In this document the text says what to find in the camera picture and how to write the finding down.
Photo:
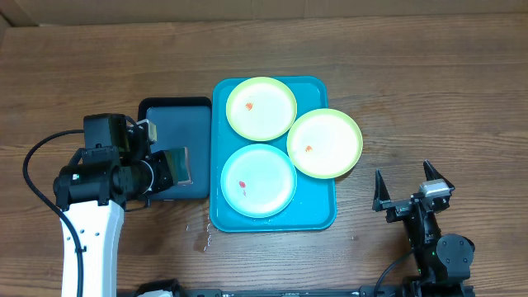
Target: water stain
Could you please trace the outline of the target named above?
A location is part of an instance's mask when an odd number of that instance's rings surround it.
[[[197,252],[205,252],[207,250],[207,247],[210,247],[211,245],[211,232],[210,229],[212,228],[211,220],[209,217],[209,202],[206,201],[202,204],[202,225],[203,225],[203,231],[198,233],[196,235],[196,241],[192,247],[194,251]]]

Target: dark blue tray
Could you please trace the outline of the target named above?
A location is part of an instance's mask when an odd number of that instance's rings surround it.
[[[211,127],[211,187],[210,218],[216,228],[225,232],[264,232],[320,230],[329,227],[337,216],[336,183],[321,180],[297,170],[297,190],[291,203],[279,214],[254,219],[239,214],[228,205],[220,187],[222,168],[235,151],[255,142],[238,135],[225,115],[229,93],[247,78],[229,78],[213,91],[213,119]],[[294,93],[297,118],[308,111],[328,107],[327,89],[323,82],[310,76],[278,77]],[[286,152],[288,133],[265,142]]]
[[[211,101],[207,97],[147,98],[139,104],[138,120],[157,128],[153,152],[187,147],[192,184],[151,194],[151,200],[205,199],[210,190]]]

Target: wooden table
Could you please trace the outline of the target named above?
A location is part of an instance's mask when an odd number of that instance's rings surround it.
[[[310,74],[363,132],[338,216],[322,232],[222,233],[207,200],[126,215],[118,287],[178,278],[187,288],[354,288],[409,247],[371,210],[374,173],[407,199],[422,161],[457,187],[437,216],[476,244],[479,296],[528,294],[528,15],[411,16],[8,29],[0,55],[0,295],[58,296],[58,218],[27,188],[22,160],[85,115],[136,115],[145,97],[211,96],[223,78]],[[51,185],[79,135],[46,144],[31,177]],[[207,238],[210,246],[204,252]],[[386,280],[416,274],[413,260]]]

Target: green plate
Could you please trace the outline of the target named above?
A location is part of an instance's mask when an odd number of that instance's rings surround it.
[[[363,137],[347,114],[323,108],[302,115],[286,141],[292,163],[316,178],[334,178],[351,170],[361,156]]]
[[[268,141],[284,133],[297,116],[294,93],[274,78],[249,78],[229,94],[228,122],[238,134],[253,141]]]

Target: blue plate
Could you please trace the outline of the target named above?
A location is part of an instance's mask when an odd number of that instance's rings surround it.
[[[328,107],[323,82],[310,76],[275,77],[297,98],[297,118],[318,108]],[[316,179],[297,171],[297,189],[292,201],[278,214],[251,218],[240,214],[225,200],[220,185],[222,169],[229,157],[240,148],[255,142],[238,135],[226,117],[229,93],[247,78],[229,78],[213,92],[211,127],[210,218],[225,232],[263,232],[320,230],[329,227],[337,216],[336,184],[333,179]],[[265,142],[286,152],[287,133]]]
[[[297,173],[290,158],[267,144],[245,146],[229,157],[220,178],[225,200],[237,212],[266,218],[294,197]]]

